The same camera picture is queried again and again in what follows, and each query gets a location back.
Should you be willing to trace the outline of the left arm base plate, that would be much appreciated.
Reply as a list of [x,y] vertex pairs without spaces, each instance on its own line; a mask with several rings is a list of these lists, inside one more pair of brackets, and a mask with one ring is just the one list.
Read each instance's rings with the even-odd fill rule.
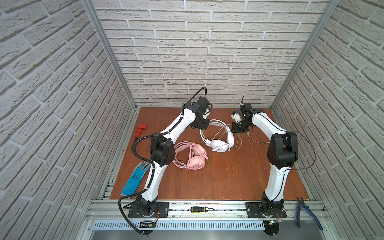
[[133,202],[129,210],[129,218],[167,218],[169,213],[169,202],[153,202],[149,205],[141,205],[137,201]]

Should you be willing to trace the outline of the pink headphones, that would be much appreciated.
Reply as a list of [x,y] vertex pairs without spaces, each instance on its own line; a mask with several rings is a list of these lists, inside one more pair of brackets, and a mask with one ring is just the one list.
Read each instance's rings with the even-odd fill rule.
[[[177,159],[177,155],[184,151],[189,151],[189,159],[187,163]],[[193,142],[183,141],[175,145],[175,158],[173,164],[185,170],[200,170],[206,165],[206,160],[208,160],[207,151],[200,145]]]

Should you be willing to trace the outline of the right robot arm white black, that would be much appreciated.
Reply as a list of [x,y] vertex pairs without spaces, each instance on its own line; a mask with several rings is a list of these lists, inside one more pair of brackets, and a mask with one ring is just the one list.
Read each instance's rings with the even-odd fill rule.
[[234,134],[249,131],[250,126],[258,127],[270,140],[267,158],[271,164],[269,182],[263,192],[260,210],[265,217],[281,211],[284,204],[284,189],[287,177],[298,159],[298,137],[278,126],[264,112],[234,111],[231,132]]

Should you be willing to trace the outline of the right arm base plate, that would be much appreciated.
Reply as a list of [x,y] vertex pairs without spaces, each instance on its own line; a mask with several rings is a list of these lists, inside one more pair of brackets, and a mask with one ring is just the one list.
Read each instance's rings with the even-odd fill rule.
[[286,218],[287,213],[283,205],[274,206],[262,202],[246,202],[248,218]]

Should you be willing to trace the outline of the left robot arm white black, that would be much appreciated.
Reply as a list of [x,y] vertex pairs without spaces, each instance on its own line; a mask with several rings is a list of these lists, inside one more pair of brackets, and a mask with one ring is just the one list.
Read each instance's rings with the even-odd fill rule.
[[160,133],[149,136],[151,138],[151,170],[143,192],[136,198],[136,202],[144,215],[150,216],[155,212],[159,186],[165,170],[176,156],[175,142],[178,137],[190,125],[197,129],[206,129],[210,121],[207,117],[211,109],[211,104],[199,105],[188,102],[182,106],[181,113],[167,128]]

